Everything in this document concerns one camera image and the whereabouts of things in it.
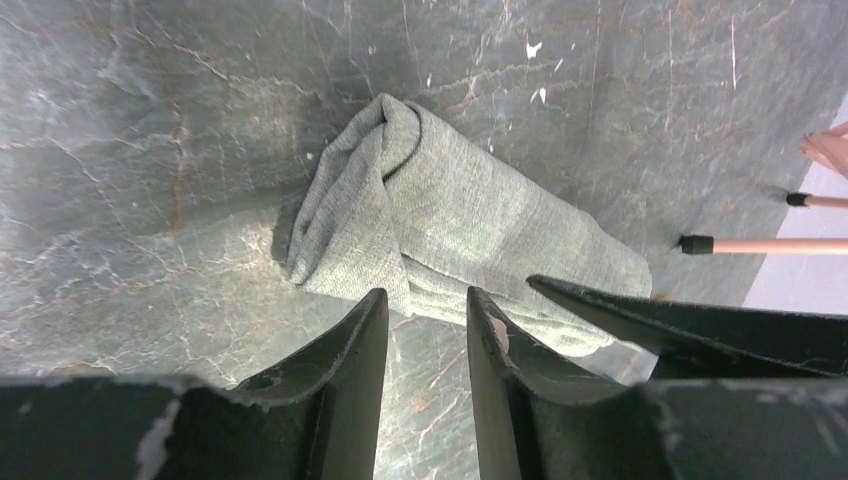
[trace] white surface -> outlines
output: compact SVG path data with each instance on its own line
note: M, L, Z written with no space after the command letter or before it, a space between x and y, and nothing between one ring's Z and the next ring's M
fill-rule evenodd
M833 124L845 121L848 121L848 99L843 101ZM848 197L848 179L815 163L800 191L825 197ZM777 236L848 238L848 210L790 209ZM848 255L768 255L744 305L848 314Z

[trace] rolled fabric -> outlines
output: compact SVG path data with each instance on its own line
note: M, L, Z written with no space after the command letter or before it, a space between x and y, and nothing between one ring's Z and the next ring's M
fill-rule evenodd
M304 290L358 300L382 287L396 311L459 324L467 288L481 287L516 324L570 358L614 339L532 290L527 277L651 292L645 259L587 213L421 106L386 94L322 153L287 265Z

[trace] wooden stick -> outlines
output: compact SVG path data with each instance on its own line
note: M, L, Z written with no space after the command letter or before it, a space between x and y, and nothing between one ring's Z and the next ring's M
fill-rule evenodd
M775 253L793 255L846 255L848 238L713 238L686 236L680 241L683 253Z
M786 203L793 207L848 208L848 198L817 197L807 193L790 193Z

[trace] marble surface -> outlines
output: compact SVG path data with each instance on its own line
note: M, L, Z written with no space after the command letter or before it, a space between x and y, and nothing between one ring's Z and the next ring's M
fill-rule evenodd
M285 282L323 146L419 102L644 254L656 291L739 304L802 133L844 94L848 3L0 1L0 370L222 386L350 306ZM394 318L377 478L476 478L461 326Z

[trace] white speck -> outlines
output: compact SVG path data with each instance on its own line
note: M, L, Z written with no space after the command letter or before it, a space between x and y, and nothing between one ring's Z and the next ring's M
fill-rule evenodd
M733 65L733 89L736 90L736 28L733 15L730 16L730 62Z
M536 58L536 53L538 53L539 49L542 48L542 42L539 42L534 46L531 46L528 43L526 48L527 48L527 58Z

